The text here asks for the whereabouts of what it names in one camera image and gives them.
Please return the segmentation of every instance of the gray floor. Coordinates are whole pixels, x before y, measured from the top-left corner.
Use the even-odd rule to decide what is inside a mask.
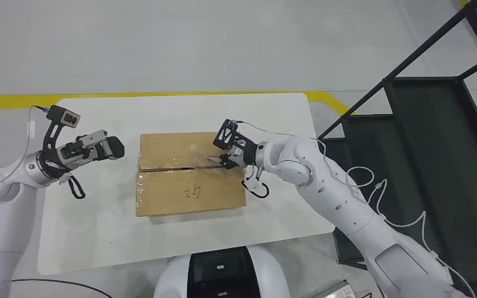
[[[326,90],[356,102],[458,9],[457,0],[3,0],[0,94]],[[477,61],[466,24],[404,75],[456,75]],[[467,80],[471,93],[477,79]],[[310,104],[315,129],[338,116]],[[382,93],[360,113],[389,112]],[[23,148],[26,111],[0,110],[0,165]],[[46,122],[37,119],[31,150]],[[332,136],[340,136],[336,130]],[[35,232],[15,277],[38,277]],[[312,297],[348,279],[372,291],[364,271],[335,263],[331,235],[264,244],[279,259],[293,297]],[[168,259],[50,276],[83,282],[115,298],[151,297]],[[12,297],[100,297],[68,285],[22,283]]]

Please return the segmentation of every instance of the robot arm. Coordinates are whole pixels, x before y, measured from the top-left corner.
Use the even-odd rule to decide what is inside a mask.
[[[48,111],[46,118],[51,120],[43,149],[0,168],[0,297],[9,297],[13,272],[30,240],[38,188],[67,180],[73,195],[82,199],[86,195],[70,172],[92,161],[124,156],[123,144],[114,136],[108,137],[105,130],[79,136],[75,142],[56,148],[61,128],[75,128],[80,116],[58,106],[43,110]]]
[[[448,270],[433,253],[384,221],[365,202],[346,172],[319,150],[316,141],[292,136],[285,142],[254,144],[226,120],[214,144],[230,149],[221,156],[226,168],[255,165],[295,184],[321,216],[337,226],[360,250],[367,269],[388,297],[463,297]]]

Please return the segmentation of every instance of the handwritten number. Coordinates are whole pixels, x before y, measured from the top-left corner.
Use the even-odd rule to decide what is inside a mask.
[[[195,183],[194,183],[194,192],[192,194],[196,194],[197,197],[195,197],[195,199],[198,199],[199,198],[199,195],[200,195],[200,187],[197,186],[195,187]]]
[[[189,196],[189,192],[190,192],[190,191],[191,191],[190,189],[186,189],[185,191],[183,191],[183,192],[186,193],[186,197],[191,197],[191,196]],[[199,196],[200,196],[200,186],[197,186],[197,183],[194,183],[194,191],[192,192],[192,194],[196,194],[196,195],[197,195],[197,196],[195,197],[195,199],[198,199]]]

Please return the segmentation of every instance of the box flap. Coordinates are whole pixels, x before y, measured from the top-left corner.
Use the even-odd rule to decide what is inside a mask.
[[[226,169],[138,173],[136,215],[173,215],[246,205],[242,172]]]
[[[217,133],[150,133],[141,135],[139,171],[217,166],[209,156],[226,151],[212,143]]]

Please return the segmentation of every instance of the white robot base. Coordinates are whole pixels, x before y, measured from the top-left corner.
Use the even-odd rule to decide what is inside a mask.
[[[290,298],[285,274],[260,246],[178,256],[157,281],[154,298]]]

